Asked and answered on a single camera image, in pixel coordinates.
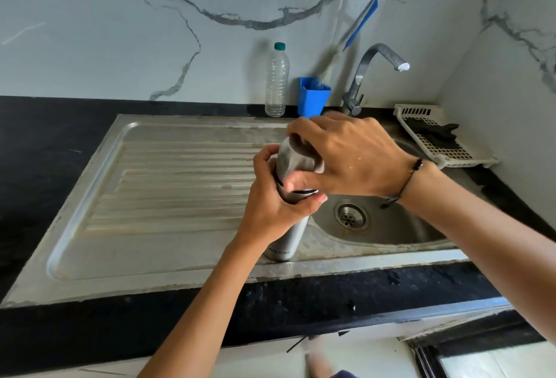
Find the blue brush handle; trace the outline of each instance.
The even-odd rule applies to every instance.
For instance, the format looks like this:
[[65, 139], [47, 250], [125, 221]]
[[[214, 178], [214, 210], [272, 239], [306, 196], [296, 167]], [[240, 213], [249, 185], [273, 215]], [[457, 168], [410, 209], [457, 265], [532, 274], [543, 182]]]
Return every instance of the blue brush handle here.
[[353, 34], [350, 36], [349, 39], [347, 39], [346, 45], [344, 46], [344, 50], [347, 49], [349, 47], [349, 45], [351, 44], [351, 42], [353, 40], [355, 40], [355, 38], [357, 37], [357, 34], [359, 32], [359, 30], [361, 30], [361, 28], [365, 25], [365, 23], [367, 22], [367, 20], [371, 17], [371, 15], [373, 14], [374, 11], [376, 11], [376, 9], [379, 7], [379, 0], [372, 0], [371, 3], [371, 7], [369, 8], [369, 10], [367, 11], [367, 13], [365, 14], [365, 17], [363, 18], [363, 20], [361, 21], [361, 23], [359, 24], [359, 26], [355, 29], [355, 31], [353, 32]]

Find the sink drain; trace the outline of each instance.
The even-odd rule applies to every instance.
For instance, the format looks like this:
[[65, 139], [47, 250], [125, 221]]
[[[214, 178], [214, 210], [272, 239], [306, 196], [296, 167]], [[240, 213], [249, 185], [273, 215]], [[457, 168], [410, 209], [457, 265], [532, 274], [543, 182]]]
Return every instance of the sink drain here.
[[369, 214], [349, 199], [344, 199], [334, 206], [334, 218], [340, 226], [351, 232], [361, 232], [369, 227]]

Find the sink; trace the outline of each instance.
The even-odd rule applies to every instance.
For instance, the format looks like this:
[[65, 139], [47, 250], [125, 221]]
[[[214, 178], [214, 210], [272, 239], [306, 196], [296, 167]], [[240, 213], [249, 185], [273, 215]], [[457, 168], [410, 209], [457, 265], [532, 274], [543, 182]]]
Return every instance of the sink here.
[[[119, 115], [0, 308], [201, 286], [241, 221], [253, 156], [281, 142], [287, 124]], [[384, 127], [421, 155], [397, 123]], [[261, 256], [248, 280], [467, 259], [401, 206], [380, 203], [330, 195], [291, 261]]]

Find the person's right arm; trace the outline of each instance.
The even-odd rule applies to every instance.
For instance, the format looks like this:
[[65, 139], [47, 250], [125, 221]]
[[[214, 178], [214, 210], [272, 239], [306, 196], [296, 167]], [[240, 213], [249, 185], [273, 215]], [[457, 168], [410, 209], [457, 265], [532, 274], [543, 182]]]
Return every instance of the person's right arm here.
[[[336, 112], [288, 126], [323, 157], [322, 174], [294, 172], [287, 191], [390, 196], [411, 175], [404, 152], [372, 118]], [[431, 162], [413, 174], [399, 203], [437, 228], [474, 262], [547, 340], [556, 344], [556, 243], [456, 184]]]

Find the black granite countertop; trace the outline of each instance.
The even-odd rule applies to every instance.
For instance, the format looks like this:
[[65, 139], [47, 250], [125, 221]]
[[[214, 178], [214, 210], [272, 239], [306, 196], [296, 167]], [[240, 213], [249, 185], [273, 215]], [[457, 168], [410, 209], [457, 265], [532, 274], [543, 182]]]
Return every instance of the black granite countertop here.
[[[296, 116], [288, 107], [287, 117]], [[119, 113], [264, 116], [262, 105], [0, 97], [0, 297]], [[392, 116], [366, 109], [363, 115]], [[489, 170], [468, 170], [502, 210], [556, 233]], [[198, 289], [0, 310], [0, 375], [154, 353]], [[413, 321], [506, 304], [470, 262], [246, 284], [224, 345]]]

